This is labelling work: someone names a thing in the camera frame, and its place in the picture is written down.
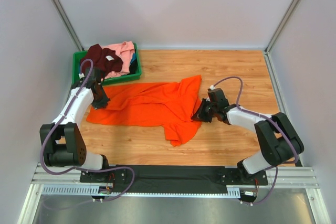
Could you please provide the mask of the orange t shirt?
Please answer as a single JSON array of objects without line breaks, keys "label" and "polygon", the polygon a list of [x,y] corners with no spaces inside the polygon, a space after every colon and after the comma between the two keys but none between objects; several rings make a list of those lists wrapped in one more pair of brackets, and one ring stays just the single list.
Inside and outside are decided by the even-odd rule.
[{"label": "orange t shirt", "polygon": [[91,109],[87,122],[114,126],[161,126],[172,146],[190,141],[201,127],[192,120],[201,104],[198,96],[202,77],[180,82],[135,83],[106,86],[110,99],[104,109]]}]

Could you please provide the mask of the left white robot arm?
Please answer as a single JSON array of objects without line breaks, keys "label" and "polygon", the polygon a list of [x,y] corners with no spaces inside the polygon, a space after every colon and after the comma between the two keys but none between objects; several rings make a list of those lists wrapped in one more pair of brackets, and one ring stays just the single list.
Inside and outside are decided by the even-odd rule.
[{"label": "left white robot arm", "polygon": [[40,163],[48,167],[101,170],[104,156],[87,150],[79,124],[89,106],[95,110],[107,107],[110,99],[101,84],[102,71],[87,68],[71,86],[70,97],[61,113],[39,130],[42,149]]}]

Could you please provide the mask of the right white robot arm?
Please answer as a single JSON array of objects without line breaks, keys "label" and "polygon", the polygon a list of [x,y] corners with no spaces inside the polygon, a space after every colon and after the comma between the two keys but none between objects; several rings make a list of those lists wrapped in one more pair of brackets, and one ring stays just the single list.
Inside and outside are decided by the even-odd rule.
[{"label": "right white robot arm", "polygon": [[208,98],[201,101],[192,116],[192,120],[206,123],[213,118],[256,133],[260,151],[237,164],[245,174],[252,175],[290,159],[296,162],[304,151],[304,144],[286,114],[262,114],[229,104],[220,88],[209,89]]}]

